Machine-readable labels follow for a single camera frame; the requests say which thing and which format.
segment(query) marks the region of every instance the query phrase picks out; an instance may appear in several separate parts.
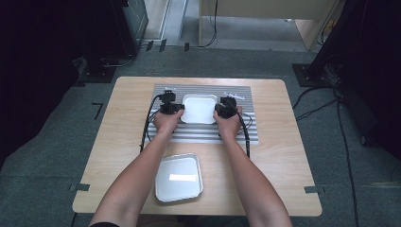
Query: person's left hand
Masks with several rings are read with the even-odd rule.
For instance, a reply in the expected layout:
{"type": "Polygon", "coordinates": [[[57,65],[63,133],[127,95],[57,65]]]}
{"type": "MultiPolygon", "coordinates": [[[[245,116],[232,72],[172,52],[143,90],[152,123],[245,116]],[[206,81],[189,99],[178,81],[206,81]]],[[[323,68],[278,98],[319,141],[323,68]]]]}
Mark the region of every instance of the person's left hand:
{"type": "Polygon", "coordinates": [[[153,125],[157,129],[157,133],[172,134],[177,129],[178,121],[183,115],[183,110],[179,110],[175,114],[168,115],[158,112],[154,116],[153,125]]]}

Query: forearm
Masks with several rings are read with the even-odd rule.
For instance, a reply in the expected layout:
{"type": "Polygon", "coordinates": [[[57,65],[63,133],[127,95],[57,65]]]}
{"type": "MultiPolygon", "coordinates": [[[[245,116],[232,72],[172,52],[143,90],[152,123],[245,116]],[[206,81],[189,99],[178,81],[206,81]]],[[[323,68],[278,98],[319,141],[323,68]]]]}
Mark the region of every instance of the forearm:
{"type": "Polygon", "coordinates": [[[91,223],[96,223],[97,218],[105,219],[110,216],[109,221],[120,226],[125,226],[131,221],[136,224],[138,215],[154,186],[154,179],[170,137],[171,135],[157,134],[120,173],[106,192],[91,223]]]}
{"type": "Polygon", "coordinates": [[[265,175],[234,139],[224,140],[235,187],[252,226],[291,226],[287,209],[265,175]]]}

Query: black sleeve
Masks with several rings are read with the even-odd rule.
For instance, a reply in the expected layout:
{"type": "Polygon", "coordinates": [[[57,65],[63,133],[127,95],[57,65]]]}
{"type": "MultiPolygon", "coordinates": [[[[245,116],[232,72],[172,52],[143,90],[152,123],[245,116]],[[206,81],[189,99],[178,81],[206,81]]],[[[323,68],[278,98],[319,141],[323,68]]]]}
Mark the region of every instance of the black sleeve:
{"type": "Polygon", "coordinates": [[[119,227],[119,226],[110,222],[99,222],[91,225],[91,227],[119,227]]]}

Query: white tray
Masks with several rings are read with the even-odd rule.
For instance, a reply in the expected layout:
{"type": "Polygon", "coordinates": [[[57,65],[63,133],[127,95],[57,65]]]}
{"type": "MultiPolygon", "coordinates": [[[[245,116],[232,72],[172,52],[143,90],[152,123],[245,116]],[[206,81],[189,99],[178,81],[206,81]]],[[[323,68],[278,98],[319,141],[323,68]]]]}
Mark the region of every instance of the white tray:
{"type": "Polygon", "coordinates": [[[203,190],[201,169],[195,154],[167,156],[156,175],[156,197],[159,201],[196,198],[203,190]]]}
{"type": "Polygon", "coordinates": [[[213,112],[218,98],[213,95],[188,94],[183,97],[185,111],[181,117],[182,122],[191,124],[213,124],[213,112]]]}

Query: black controller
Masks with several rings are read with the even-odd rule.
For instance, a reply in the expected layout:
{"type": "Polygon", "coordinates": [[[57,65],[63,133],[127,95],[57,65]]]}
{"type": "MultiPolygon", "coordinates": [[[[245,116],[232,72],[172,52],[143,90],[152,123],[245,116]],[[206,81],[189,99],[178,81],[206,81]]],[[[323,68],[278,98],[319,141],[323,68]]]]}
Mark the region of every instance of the black controller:
{"type": "Polygon", "coordinates": [[[160,112],[163,114],[168,114],[172,115],[179,110],[184,110],[185,107],[183,104],[176,104],[172,103],[175,101],[176,95],[172,93],[170,90],[165,90],[165,93],[162,94],[162,97],[160,98],[163,102],[162,105],[160,105],[160,112]]]}
{"type": "Polygon", "coordinates": [[[236,114],[236,101],[235,98],[226,96],[220,98],[220,103],[216,104],[215,110],[222,118],[230,118],[236,114]]]}

